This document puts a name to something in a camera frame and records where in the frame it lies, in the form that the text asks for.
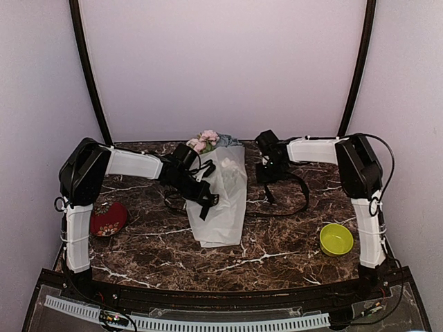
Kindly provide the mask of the black ribbon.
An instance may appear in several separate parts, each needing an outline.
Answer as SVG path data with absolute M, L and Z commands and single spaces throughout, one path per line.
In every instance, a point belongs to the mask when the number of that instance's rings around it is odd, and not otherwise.
M 302 214 L 309 207 L 310 191 L 298 175 L 284 172 L 271 180 L 253 177 L 246 197 L 247 219 L 285 219 Z

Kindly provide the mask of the white fake rose stem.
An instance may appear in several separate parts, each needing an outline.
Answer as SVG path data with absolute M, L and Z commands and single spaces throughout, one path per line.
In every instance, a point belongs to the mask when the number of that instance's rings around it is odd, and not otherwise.
M 206 141 L 198 138 L 192 138 L 186 143 L 186 145 L 200 154 L 206 148 Z

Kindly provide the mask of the translucent white wrapping paper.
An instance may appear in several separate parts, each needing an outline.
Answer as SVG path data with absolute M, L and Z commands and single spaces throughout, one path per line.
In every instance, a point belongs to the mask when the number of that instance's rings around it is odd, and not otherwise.
M 231 190 L 226 190 L 222 180 L 221 162 L 229 158 L 239 164 L 241 181 Z M 218 147 L 201 155 L 201 162 L 212 159 L 215 171 L 202 181 L 210 184 L 210 191 L 219 195 L 219 202 L 211 207 L 205 219 L 199 217 L 201 206 L 193 201 L 186 202 L 186 212 L 193 237 L 202 248 L 236 246 L 240 243 L 246 212 L 247 174 L 245 148 L 243 146 Z

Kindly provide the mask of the pink peony fake stem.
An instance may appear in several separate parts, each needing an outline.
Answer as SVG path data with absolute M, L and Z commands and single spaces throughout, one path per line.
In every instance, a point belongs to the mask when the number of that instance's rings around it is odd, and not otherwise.
M 198 143 L 195 148 L 200 154 L 212 151 L 219 142 L 219 134 L 213 130 L 202 131 L 198 136 Z

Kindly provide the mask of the blue fake rose bunch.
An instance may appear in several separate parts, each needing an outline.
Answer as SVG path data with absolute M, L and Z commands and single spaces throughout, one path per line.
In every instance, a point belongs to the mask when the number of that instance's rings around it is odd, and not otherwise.
M 242 146 L 243 144 L 236 138 L 228 134 L 219 134 L 219 140 L 216 147 L 234 147 Z

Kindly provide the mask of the lilac hydrangea fake bunch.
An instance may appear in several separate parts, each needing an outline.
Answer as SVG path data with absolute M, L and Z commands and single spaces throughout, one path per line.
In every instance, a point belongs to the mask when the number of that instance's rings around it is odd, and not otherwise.
M 239 164 L 234 160 L 225 158 L 221 162 L 221 178 L 226 190 L 233 189 L 238 181 L 242 179 Z

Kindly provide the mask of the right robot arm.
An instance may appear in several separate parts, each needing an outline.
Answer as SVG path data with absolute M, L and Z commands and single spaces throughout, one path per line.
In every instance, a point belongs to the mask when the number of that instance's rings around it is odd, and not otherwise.
M 289 172 L 290 164 L 329 163 L 338 167 L 342 190 L 350 198 L 359 232 L 360 265 L 378 268 L 387 257 L 386 224 L 382 198 L 387 183 L 369 140 L 373 136 L 355 133 L 329 138 L 303 136 L 279 139 L 272 130 L 255 138 L 261 162 L 255 166 L 256 179 L 263 185 L 293 178 L 307 196 L 304 181 Z

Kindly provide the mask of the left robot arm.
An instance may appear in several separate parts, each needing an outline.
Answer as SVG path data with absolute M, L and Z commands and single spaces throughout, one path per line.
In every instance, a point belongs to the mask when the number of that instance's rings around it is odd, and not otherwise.
M 111 145 L 100 144 L 92 138 L 83 139 L 59 171 L 62 205 L 62 234 L 64 262 L 73 273 L 90 269 L 89 231 L 93 206 L 108 175 L 123 175 L 158 181 L 174 188 L 182 197 L 201 206 L 200 218 L 219 202 L 219 195 L 210 191 L 210 184 L 197 178 L 204 169 L 214 169 L 211 162 L 192 164 L 199 155 L 180 143 L 170 154 L 146 154 Z

